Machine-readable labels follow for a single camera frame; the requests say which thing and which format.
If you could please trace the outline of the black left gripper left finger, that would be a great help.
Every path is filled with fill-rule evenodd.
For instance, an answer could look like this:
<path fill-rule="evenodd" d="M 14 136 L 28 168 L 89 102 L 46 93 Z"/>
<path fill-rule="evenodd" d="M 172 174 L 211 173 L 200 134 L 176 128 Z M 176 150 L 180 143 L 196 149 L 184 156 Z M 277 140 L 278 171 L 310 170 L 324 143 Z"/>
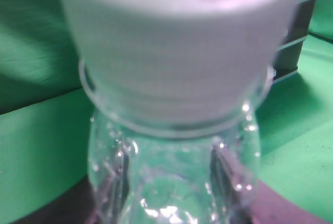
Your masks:
<path fill-rule="evenodd" d="M 135 223 L 129 169 L 135 143 L 91 141 L 91 187 L 100 223 Z"/>

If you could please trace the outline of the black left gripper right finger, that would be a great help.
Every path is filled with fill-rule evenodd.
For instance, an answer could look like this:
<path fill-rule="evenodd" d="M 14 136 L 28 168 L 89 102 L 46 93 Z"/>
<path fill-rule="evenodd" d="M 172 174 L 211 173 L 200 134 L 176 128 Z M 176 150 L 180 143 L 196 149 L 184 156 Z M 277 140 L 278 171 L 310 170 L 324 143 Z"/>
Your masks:
<path fill-rule="evenodd" d="M 252 223 L 256 175 L 226 145 L 211 151 L 211 183 L 220 223 Z"/>

